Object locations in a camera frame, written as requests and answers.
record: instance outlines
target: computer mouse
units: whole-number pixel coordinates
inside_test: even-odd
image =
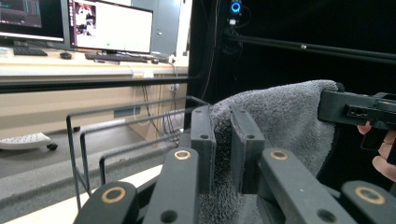
[[[158,60],[158,59],[151,59],[151,63],[157,64],[157,63],[159,63],[159,62],[160,62],[160,60]]]
[[[72,59],[72,54],[69,52],[62,52],[59,54],[59,56],[61,56],[62,59],[67,59],[67,60]]]

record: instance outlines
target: desk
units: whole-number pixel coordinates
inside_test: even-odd
[[[176,75],[174,67],[166,63],[121,62],[120,65],[115,65],[86,60],[83,52],[71,52],[72,60],[60,59],[59,50],[50,49],[46,52],[48,57],[0,58],[0,82],[130,80],[144,75]],[[177,62],[175,66],[178,76],[187,75],[187,60]],[[177,96],[186,94],[186,86],[187,84],[180,85]],[[148,86],[147,92],[149,100],[172,97],[172,92],[166,85]],[[71,112],[142,102],[144,94],[141,87],[0,94],[0,138],[66,129],[65,119]],[[152,108],[154,113],[150,112],[158,114],[165,108],[166,106],[158,105]],[[103,113],[77,119],[74,123],[81,126],[113,119],[114,113]]]

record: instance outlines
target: monitor screen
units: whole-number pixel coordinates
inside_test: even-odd
[[[0,0],[0,42],[5,39],[64,42],[61,0]]]
[[[150,53],[150,10],[103,1],[68,0],[72,48]]]

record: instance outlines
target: finger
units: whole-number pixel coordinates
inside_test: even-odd
[[[388,131],[387,135],[384,138],[384,142],[388,144],[393,144],[396,138],[396,131]]]
[[[379,173],[393,182],[396,182],[396,166],[387,163],[387,161],[380,156],[373,158],[373,166]]]
[[[388,143],[382,143],[381,147],[379,148],[378,152],[385,160],[388,158],[390,150],[392,149],[392,145]]]
[[[364,126],[358,125],[358,131],[361,134],[366,134],[371,130],[370,121],[367,121]]]

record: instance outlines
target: fluffy towel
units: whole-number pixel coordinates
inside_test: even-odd
[[[212,195],[200,196],[200,223],[262,223],[256,195],[235,193],[231,178],[231,109],[238,105],[256,121],[266,147],[291,150],[317,175],[332,149],[334,126],[318,120],[322,91],[338,91],[330,80],[246,91],[212,105],[211,118],[217,141],[215,187]]]

